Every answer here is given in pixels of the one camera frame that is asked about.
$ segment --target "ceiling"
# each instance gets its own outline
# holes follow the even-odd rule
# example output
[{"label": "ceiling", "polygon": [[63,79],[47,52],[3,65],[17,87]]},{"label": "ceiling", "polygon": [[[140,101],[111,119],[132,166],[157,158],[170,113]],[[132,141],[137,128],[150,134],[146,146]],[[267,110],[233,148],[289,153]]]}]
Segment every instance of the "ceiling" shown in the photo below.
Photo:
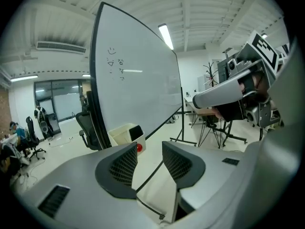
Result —
[{"label": "ceiling", "polygon": [[66,70],[68,64],[39,63],[33,56],[38,41],[62,42],[86,48],[81,58],[72,57],[71,67],[87,72],[101,1],[128,12],[159,36],[158,25],[166,23],[176,52],[204,49],[206,43],[239,49],[253,30],[268,34],[274,47],[288,42],[283,12],[272,0],[25,0],[2,37],[0,64],[11,75],[42,67]]}]

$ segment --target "black office chair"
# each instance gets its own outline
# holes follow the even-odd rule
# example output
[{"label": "black office chair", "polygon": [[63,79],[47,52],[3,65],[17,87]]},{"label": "black office chair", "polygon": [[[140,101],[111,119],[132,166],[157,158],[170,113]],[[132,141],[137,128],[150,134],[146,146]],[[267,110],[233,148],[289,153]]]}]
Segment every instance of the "black office chair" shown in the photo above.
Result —
[{"label": "black office chair", "polygon": [[39,148],[36,149],[36,146],[38,146],[39,144],[39,139],[38,137],[35,135],[35,131],[34,131],[34,125],[33,125],[33,120],[31,119],[31,117],[26,118],[26,122],[28,124],[28,130],[29,130],[29,138],[30,140],[27,141],[27,144],[30,148],[34,149],[34,152],[32,153],[30,160],[32,159],[32,157],[35,155],[36,158],[39,160],[40,158],[38,158],[37,153],[39,152],[47,152],[46,150]]},{"label": "black office chair", "polygon": [[76,114],[76,120],[82,128],[79,134],[82,137],[86,147],[90,148],[91,150],[102,150],[91,121],[90,113],[80,112]]}]

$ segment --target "fluorescent ceiling light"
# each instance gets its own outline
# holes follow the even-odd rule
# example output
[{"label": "fluorescent ceiling light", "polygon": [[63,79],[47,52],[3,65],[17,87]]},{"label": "fluorescent ceiling light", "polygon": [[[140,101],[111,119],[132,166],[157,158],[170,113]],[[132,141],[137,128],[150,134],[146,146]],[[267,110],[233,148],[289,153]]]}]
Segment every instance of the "fluorescent ceiling light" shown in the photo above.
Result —
[{"label": "fluorescent ceiling light", "polygon": [[164,42],[166,43],[166,45],[169,46],[171,50],[173,50],[173,44],[172,44],[170,33],[168,32],[167,25],[162,24],[162,25],[159,25],[158,28],[163,36],[163,39],[164,39]]},{"label": "fluorescent ceiling light", "polygon": [[138,70],[123,70],[124,72],[138,72],[138,73],[141,73],[143,71],[138,71]]},{"label": "fluorescent ceiling light", "polygon": [[23,76],[23,77],[18,77],[18,78],[11,79],[10,81],[11,82],[18,82],[18,81],[34,79],[34,78],[38,78],[38,76],[37,75]]}]

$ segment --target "red button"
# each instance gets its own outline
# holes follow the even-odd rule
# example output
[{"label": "red button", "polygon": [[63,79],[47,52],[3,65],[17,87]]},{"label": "red button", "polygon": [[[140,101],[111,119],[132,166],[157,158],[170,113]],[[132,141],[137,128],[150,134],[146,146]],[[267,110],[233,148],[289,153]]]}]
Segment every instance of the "red button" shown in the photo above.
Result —
[{"label": "red button", "polygon": [[143,146],[142,146],[142,144],[137,144],[137,150],[138,150],[138,153],[139,152],[141,152],[142,151],[142,149],[143,149]]}]

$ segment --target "brick wall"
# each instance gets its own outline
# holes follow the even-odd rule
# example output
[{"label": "brick wall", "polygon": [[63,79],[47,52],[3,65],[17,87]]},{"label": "brick wall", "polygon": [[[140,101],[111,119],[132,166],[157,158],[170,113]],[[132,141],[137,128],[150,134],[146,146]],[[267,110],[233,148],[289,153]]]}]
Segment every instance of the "brick wall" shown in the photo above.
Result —
[{"label": "brick wall", "polygon": [[10,122],[9,91],[0,86],[0,139],[10,132]]}]

